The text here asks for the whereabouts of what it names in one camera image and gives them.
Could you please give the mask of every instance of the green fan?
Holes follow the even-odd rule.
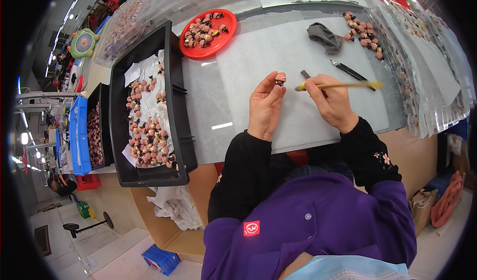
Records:
[[[92,50],[98,38],[99,35],[92,32],[89,28],[75,32],[73,33],[71,46],[68,46],[68,51],[74,58],[91,57]]]

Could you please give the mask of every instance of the paper bag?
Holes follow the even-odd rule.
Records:
[[[437,197],[437,189],[432,192],[419,192],[412,201],[409,201],[411,213],[413,215],[416,236],[419,236],[422,230],[431,221],[431,208],[434,206]]]

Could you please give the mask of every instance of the gray cloth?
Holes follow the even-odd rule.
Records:
[[[331,30],[320,22],[311,24],[306,31],[311,40],[325,44],[325,53],[339,52],[341,50],[343,37],[333,34]]]

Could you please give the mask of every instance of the black plastic tray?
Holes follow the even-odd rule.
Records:
[[[113,148],[111,147],[111,134],[109,131],[109,85],[98,84],[88,98],[86,113],[89,114],[99,101],[99,132],[101,149],[103,153],[103,165],[91,167],[92,170],[109,166],[115,162]]]
[[[182,53],[179,38],[172,32],[172,22],[166,21],[146,38],[136,43],[113,65],[111,73],[109,127],[119,184],[123,187],[167,187],[189,183],[188,172],[197,168],[196,154],[186,107],[186,94],[182,77]],[[167,114],[179,171],[165,165],[154,168],[135,168],[123,156],[128,145],[129,115],[126,99],[129,87],[124,87],[124,73],[134,62],[140,62],[164,49],[165,94]]]

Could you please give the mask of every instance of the blue face mask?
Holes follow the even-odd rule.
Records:
[[[411,280],[406,264],[392,264],[359,255],[313,257],[285,280]]]

